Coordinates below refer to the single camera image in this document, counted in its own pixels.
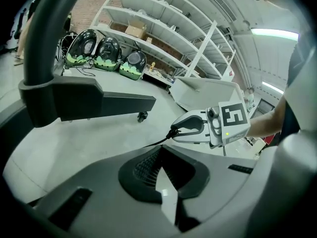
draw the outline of ceiling light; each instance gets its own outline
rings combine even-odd
[[[275,29],[261,29],[261,28],[254,28],[251,29],[252,34],[254,35],[265,35],[265,36],[275,36],[290,39],[293,41],[298,41],[299,34],[283,31],[283,30],[275,30]]]
[[[273,90],[275,90],[275,91],[277,91],[277,92],[279,92],[281,94],[284,93],[282,90],[280,90],[280,89],[276,88],[275,86],[272,86],[272,85],[270,85],[270,84],[268,84],[268,83],[266,83],[264,81],[262,82],[262,84],[268,86],[269,88],[272,88]]]

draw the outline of ceiling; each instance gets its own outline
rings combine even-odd
[[[264,0],[190,0],[218,26],[229,27],[236,43],[237,56],[245,84],[254,86],[262,98],[273,105],[281,94],[262,85],[265,81],[282,91],[286,88],[288,65],[295,41],[269,36],[253,36],[251,28],[270,28],[300,32],[300,23],[290,11]]]

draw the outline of black cable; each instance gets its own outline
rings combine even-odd
[[[254,140],[254,141],[251,141],[251,140],[249,140],[251,143],[253,143],[253,142],[257,142],[257,141],[259,141],[259,139],[257,139],[257,140]]]
[[[76,68],[81,74],[83,74],[83,75],[85,75],[85,76],[96,77],[96,75],[94,75],[93,73],[84,71],[84,68],[81,68],[84,73],[83,73],[82,71],[80,71],[79,68],[77,68],[77,67],[75,67],[75,68]]]
[[[226,154],[226,148],[224,147],[224,145],[223,145],[222,148],[223,148],[223,155],[224,155],[224,156],[227,156],[227,154]]]
[[[79,59],[78,61],[76,61],[76,63],[79,63],[81,60],[87,61],[86,59],[81,58],[81,59]]]
[[[98,69],[98,68],[88,68],[88,69],[94,69],[94,70],[98,70],[98,71],[102,71],[102,72],[110,72],[110,71],[107,71],[107,70],[104,70],[104,69]]]
[[[177,128],[172,128],[172,129],[169,130],[168,134],[166,135],[166,137],[165,137],[164,139],[160,140],[159,142],[156,142],[156,143],[153,143],[153,144],[144,146],[144,147],[161,144],[161,143],[163,143],[164,141],[170,139],[171,137],[176,136],[178,133],[179,133],[179,130],[178,130]]]
[[[94,66],[94,63],[93,64],[90,64],[90,62],[93,61],[93,58],[90,58],[90,60],[88,60],[88,64],[90,65],[90,68],[92,68]]]
[[[166,140],[168,140],[168,138],[166,137],[165,139],[162,139],[161,141],[159,141],[159,142],[156,142],[156,143],[153,143],[153,144],[150,144],[150,145],[147,145],[147,146],[144,146],[144,147],[148,147],[148,146],[153,146],[153,145],[158,145],[158,144],[161,144],[161,143],[163,143],[164,141],[166,141]]]

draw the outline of gray floor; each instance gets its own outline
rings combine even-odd
[[[0,111],[19,99],[18,83],[23,66],[13,66],[14,54],[0,56]],[[29,202],[45,195],[77,171],[97,160],[112,157],[163,139],[170,125],[185,112],[168,93],[143,80],[134,81],[114,72],[93,70],[104,91],[152,95],[157,101],[148,119],[137,122],[137,114],[76,120],[59,119],[36,128],[16,148],[4,177],[16,197]],[[72,76],[83,76],[72,69]],[[206,145],[167,144],[222,155],[222,149]]]

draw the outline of cardboard box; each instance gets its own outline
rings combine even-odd
[[[131,21],[129,21],[129,26],[125,30],[125,33],[137,37],[139,39],[143,39],[146,29],[147,26],[145,23],[137,19],[132,19]]]
[[[147,42],[152,43],[152,38],[148,37]]]

